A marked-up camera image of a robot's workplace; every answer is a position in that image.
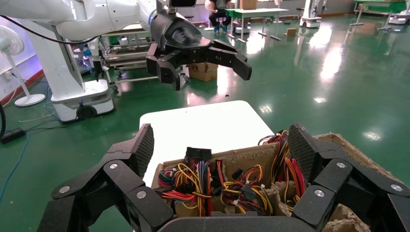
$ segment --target green floor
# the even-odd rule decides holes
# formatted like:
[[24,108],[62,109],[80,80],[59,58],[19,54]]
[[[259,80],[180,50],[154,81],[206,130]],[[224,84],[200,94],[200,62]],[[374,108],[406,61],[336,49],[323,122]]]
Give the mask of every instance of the green floor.
[[[248,45],[235,44],[243,47],[253,69],[247,82],[230,69],[220,68],[217,80],[193,79],[182,84],[180,92],[158,80],[123,83],[114,94],[113,113],[64,129],[31,132],[27,150],[0,202],[1,231],[37,230],[51,190],[95,165],[112,143],[132,138],[142,115],[223,101],[249,102],[273,131],[301,122],[312,134],[340,133],[410,185],[410,32],[403,31],[407,26],[398,27],[402,31],[377,32],[384,18],[364,16],[365,25],[350,29],[346,37],[351,19],[352,15],[325,18],[319,31],[307,30],[289,40],[283,35],[286,28],[299,27],[282,24],[281,42],[262,39],[257,34],[262,25],[253,24]],[[274,25],[268,30],[274,33]],[[222,32],[203,34],[228,42]],[[143,72],[127,76],[147,76]],[[31,91],[44,93],[46,87],[40,83]],[[50,120],[18,123],[41,117],[43,112],[42,104],[21,109],[10,105],[6,107],[7,127],[28,129]],[[44,126],[57,125],[54,121]],[[21,138],[0,146],[0,186],[25,142]],[[109,209],[91,231],[130,229],[116,209]]]

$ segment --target red baseboard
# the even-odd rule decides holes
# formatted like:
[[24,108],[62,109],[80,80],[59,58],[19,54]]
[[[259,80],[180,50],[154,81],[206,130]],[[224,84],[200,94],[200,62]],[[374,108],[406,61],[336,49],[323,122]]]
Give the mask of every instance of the red baseboard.
[[[35,83],[35,81],[41,79],[43,76],[44,76],[44,71],[41,69],[36,74],[34,74],[32,77],[30,77],[27,81],[25,81],[26,86],[29,87],[30,85]],[[16,92],[15,92],[15,97],[17,95],[19,95],[20,93],[22,93],[22,92],[23,92],[23,88],[21,86],[19,86],[17,88]],[[14,90],[13,90],[13,92],[11,92],[9,95],[7,95],[5,98],[3,98],[1,100],[1,104],[4,105],[4,104],[8,103],[9,100],[12,98],[13,93],[14,93]]]

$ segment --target white table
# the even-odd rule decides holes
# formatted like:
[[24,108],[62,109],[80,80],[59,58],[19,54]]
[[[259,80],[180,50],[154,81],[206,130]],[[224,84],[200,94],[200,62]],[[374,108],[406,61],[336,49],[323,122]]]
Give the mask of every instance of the white table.
[[[280,9],[280,8],[261,8],[261,9],[255,9],[255,10],[241,10],[241,9],[234,9],[235,13],[241,14],[242,15],[242,25],[241,27],[244,28],[244,19],[245,18],[256,18],[256,17],[263,17],[264,18],[264,25],[262,27],[262,32],[259,32],[260,35],[262,36],[267,36],[267,34],[264,33],[265,25],[266,25],[266,19],[265,17],[270,17],[270,16],[275,16],[277,19],[279,19],[279,14],[280,12],[288,11],[286,9]],[[229,37],[235,39],[235,36],[232,35],[233,33],[233,28],[234,28],[234,21],[232,19],[231,21],[231,33],[228,35]],[[275,35],[270,36],[272,39],[280,41],[280,38],[278,37],[278,20],[276,20],[276,28],[275,28]],[[246,44],[246,41],[243,39],[243,30],[241,30],[241,38],[238,39],[238,41]]]
[[[400,4],[401,2],[395,2],[395,1],[385,1],[385,2],[383,2],[383,1],[371,1],[371,0],[367,0],[367,1],[357,1],[357,3],[356,3],[356,6],[355,6],[355,9],[356,9],[356,7],[357,7],[357,5],[358,4],[362,4],[362,8],[360,8],[360,11],[359,11],[359,15],[357,16],[357,21],[356,21],[356,23],[352,23],[352,24],[350,24],[350,26],[361,26],[361,25],[363,25],[364,23],[359,23],[359,20],[360,20],[360,16],[362,16],[362,12],[363,12],[363,9],[366,7],[366,6],[381,6],[381,7],[389,7],[391,4]],[[389,27],[388,26],[388,24],[389,24],[389,20],[390,20],[390,17],[392,16],[392,11],[390,11],[389,13],[388,13],[388,15],[387,15],[387,20],[386,20],[386,22],[384,23],[384,26],[382,27],[382,28],[377,28],[377,30],[389,30],[389,29],[391,29],[392,27]]]
[[187,147],[212,149],[212,153],[256,146],[273,134],[245,101],[229,101],[148,113],[140,127],[151,123],[154,154],[143,180],[151,186],[159,163],[183,159]]

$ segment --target robotic hand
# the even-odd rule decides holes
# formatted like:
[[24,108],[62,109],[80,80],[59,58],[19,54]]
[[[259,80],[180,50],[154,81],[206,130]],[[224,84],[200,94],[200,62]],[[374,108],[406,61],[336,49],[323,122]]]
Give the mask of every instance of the robotic hand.
[[146,56],[148,72],[163,83],[179,90],[176,68],[184,64],[210,62],[233,70],[245,81],[250,79],[252,67],[240,51],[219,40],[204,38],[188,20],[165,10],[158,12],[150,23],[153,43]]
[[309,183],[291,217],[253,212],[175,219],[174,203],[160,197],[171,189],[151,189],[142,180],[154,151],[153,129],[144,124],[135,138],[113,144],[98,164],[53,190],[37,232],[88,232],[111,206],[136,232],[315,232],[338,204],[373,232],[409,231],[410,189],[404,184],[362,166],[339,145],[315,139],[300,124],[290,127],[288,143]]

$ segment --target torn cardboard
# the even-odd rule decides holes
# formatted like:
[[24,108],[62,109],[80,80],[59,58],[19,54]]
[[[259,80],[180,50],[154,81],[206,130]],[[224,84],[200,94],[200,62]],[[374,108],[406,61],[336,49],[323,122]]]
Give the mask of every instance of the torn cardboard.
[[[351,145],[346,141],[340,134],[327,133],[319,136],[315,136],[317,139],[333,142],[339,144],[344,151],[346,151],[349,156],[362,164],[363,166],[369,167],[382,175],[399,181],[400,180],[392,176],[392,174],[384,170],[381,166],[372,161],[369,157],[363,154],[359,149]],[[231,174],[240,167],[245,170],[250,167],[260,164],[264,167],[264,178],[263,183],[266,185],[266,191],[268,197],[271,200],[272,206],[275,210],[276,216],[290,216],[291,213],[284,202],[284,190],[285,182],[271,183],[271,165],[274,159],[273,154],[277,151],[277,144],[267,144],[249,148],[243,148],[238,150],[231,150],[221,153],[216,153],[210,160],[209,166],[211,169],[215,168],[215,159],[222,159],[223,161],[223,171],[226,175],[228,181],[233,181]],[[155,178],[152,183],[153,188],[158,187],[158,174],[161,170],[170,169],[176,167],[179,163],[183,162],[183,159],[168,161],[164,164],[159,164],[156,170]],[[290,182],[290,186],[287,192],[287,199],[292,199],[295,195],[294,182]],[[226,206],[221,203],[220,197],[214,197],[212,199],[215,211],[223,213],[238,213],[234,206]],[[176,203],[176,213],[178,217],[196,217],[196,209],[187,209],[182,204]],[[322,232],[369,232],[369,226],[363,223],[352,210],[349,208],[338,205],[334,213],[329,218],[326,226],[323,228]]]
[[218,77],[218,65],[212,63],[190,64],[188,66],[191,78],[210,81]]

